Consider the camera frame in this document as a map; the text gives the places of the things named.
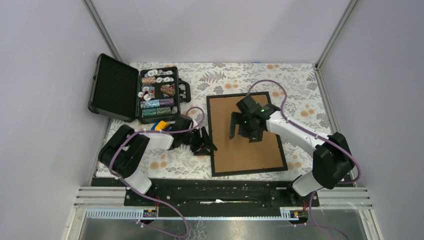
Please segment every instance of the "open case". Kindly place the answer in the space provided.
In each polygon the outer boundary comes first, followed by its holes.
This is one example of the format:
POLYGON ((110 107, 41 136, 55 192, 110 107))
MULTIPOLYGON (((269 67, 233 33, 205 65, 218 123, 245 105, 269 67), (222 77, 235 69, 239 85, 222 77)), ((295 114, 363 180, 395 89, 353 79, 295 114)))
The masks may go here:
POLYGON ((142 83, 150 70, 131 67, 102 53, 97 58, 88 109, 95 114, 106 115, 130 123, 138 119, 143 124, 160 120, 173 121, 181 112, 180 102, 189 102, 190 86, 178 76, 177 67, 157 68, 164 74, 151 78, 172 79, 172 82, 142 83), (174 89, 174 95, 166 95, 162 86, 174 89), (151 100, 145 101, 138 94, 149 87, 151 100))

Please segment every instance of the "blue and yellow object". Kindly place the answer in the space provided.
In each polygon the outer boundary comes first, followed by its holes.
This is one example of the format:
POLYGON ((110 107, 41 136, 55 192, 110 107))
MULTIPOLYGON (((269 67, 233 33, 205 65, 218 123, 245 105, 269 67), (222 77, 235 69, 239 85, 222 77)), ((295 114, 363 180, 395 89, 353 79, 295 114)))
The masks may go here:
POLYGON ((152 130, 155 131, 159 131, 159 130, 164 130, 169 126, 169 124, 166 121, 160 121, 157 122, 153 125, 153 127, 151 127, 152 130))

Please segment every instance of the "cork board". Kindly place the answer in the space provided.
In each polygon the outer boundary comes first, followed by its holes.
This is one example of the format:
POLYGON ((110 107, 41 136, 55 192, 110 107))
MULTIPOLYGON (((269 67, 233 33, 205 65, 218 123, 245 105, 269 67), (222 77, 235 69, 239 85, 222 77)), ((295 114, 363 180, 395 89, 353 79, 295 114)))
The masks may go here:
MULTIPOLYGON (((274 133, 264 131, 261 142, 249 143, 249 139, 238 135, 230 140, 231 113, 240 112, 236 103, 246 96, 242 94, 207 96, 207 117, 209 135, 218 148, 211 155, 212 176, 267 173, 287 171, 280 138, 274 133)), ((256 92, 251 96, 259 104, 270 102, 268 92, 256 92)))

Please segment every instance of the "gray wall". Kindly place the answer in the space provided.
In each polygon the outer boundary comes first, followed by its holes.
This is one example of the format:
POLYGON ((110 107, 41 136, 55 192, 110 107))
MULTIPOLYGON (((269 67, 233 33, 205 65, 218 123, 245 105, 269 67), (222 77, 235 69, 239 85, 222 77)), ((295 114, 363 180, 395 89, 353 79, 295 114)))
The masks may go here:
POLYGON ((93 0, 125 62, 314 63, 349 0, 93 0))
POLYGON ((362 0, 322 75, 386 240, 424 236, 424 1, 362 0))
POLYGON ((81 0, 1 1, 1 239, 61 238, 106 124, 86 107, 102 52, 81 0))

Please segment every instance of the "floral pattern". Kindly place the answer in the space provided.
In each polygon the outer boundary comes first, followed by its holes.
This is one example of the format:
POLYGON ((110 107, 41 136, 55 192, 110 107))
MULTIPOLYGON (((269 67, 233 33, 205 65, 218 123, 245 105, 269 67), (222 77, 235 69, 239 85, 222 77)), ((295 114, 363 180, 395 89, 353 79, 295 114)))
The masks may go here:
MULTIPOLYGON (((330 133, 329 119, 318 89, 312 64, 267 64, 267 63, 131 63, 138 70, 178 67, 181 79, 190 84, 191 102, 181 103, 181 112, 193 106, 201 107, 206 114, 206 96, 246 93, 256 81, 271 79, 282 84, 287 92, 284 112, 319 132, 330 133)), ((279 106, 284 92, 271 82, 254 87, 253 92, 269 92, 271 102, 279 106)), ((197 109, 188 115, 199 122, 202 118, 197 109)), ((141 124, 137 120, 125 123, 113 120, 104 143, 123 124, 136 130, 150 129, 152 124, 141 124)), ((202 126, 208 128, 207 117, 202 126)), ((312 169, 312 158, 301 148, 282 138, 288 171, 213 177, 230 180, 280 180, 292 181, 312 169)), ((174 150, 153 150, 144 153, 140 169, 149 178, 212 179, 211 158, 193 156, 188 146, 174 150)), ((97 177, 112 177, 106 166, 98 163, 97 177)))

